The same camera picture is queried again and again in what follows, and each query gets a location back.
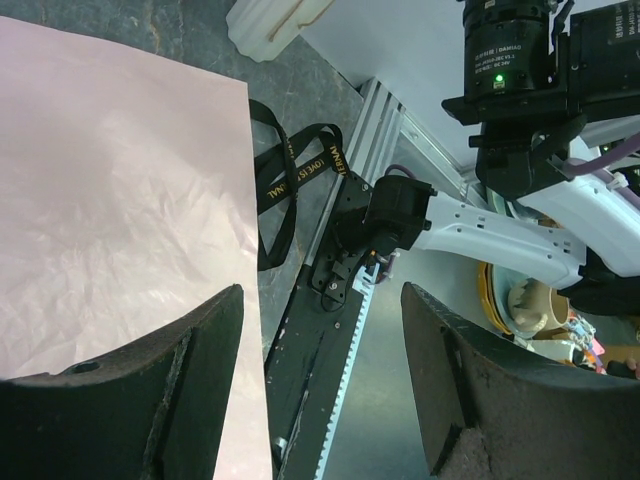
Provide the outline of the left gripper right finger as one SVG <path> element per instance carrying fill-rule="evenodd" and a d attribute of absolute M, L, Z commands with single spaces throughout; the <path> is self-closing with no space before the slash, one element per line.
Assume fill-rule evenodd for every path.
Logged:
<path fill-rule="evenodd" d="M 407 283 L 402 321 L 430 474 L 636 479 L 639 383 L 565 366 Z"/>

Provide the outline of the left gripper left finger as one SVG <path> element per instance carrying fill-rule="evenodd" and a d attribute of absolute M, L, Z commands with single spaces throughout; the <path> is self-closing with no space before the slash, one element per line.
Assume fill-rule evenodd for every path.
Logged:
<path fill-rule="evenodd" d="M 243 319 L 233 285 L 107 354 L 3 381 L 2 477 L 212 478 Z"/>

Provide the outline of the purple flower bouquet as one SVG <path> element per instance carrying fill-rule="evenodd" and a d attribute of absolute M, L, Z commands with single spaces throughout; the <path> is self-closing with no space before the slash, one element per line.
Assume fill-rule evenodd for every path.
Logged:
<path fill-rule="evenodd" d="M 218 479 L 267 479 L 254 154 L 243 82 L 1 21 L 1 375 L 58 373 L 237 284 Z"/>

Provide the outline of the black ribbon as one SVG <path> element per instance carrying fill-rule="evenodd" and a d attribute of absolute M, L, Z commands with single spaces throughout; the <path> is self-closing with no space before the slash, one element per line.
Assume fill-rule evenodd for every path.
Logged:
<path fill-rule="evenodd" d="M 279 137 L 275 146 L 254 158 L 258 213 L 263 214 L 284 200 L 288 202 L 271 247 L 258 238 L 257 266 L 260 271 L 267 271 L 287 259 L 295 237 L 300 188 L 328 169 L 342 177 L 348 177 L 351 171 L 342 130 L 337 125 L 314 123 L 288 136 L 265 104 L 251 99 L 249 110 L 253 121 L 273 128 Z"/>

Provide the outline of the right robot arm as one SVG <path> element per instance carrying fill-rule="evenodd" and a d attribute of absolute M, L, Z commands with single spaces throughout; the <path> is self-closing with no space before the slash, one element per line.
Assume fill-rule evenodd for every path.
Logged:
<path fill-rule="evenodd" d="M 639 111 L 639 5 L 572 7 L 466 2 L 464 93 L 442 103 L 461 124 L 481 128 L 469 140 L 479 182 L 554 226 L 386 176 L 361 215 L 369 248 L 447 251 L 521 272 L 586 313 L 638 313 L 639 198 L 610 166 L 636 153 L 639 139 L 597 157 L 578 143 L 588 124 Z"/>

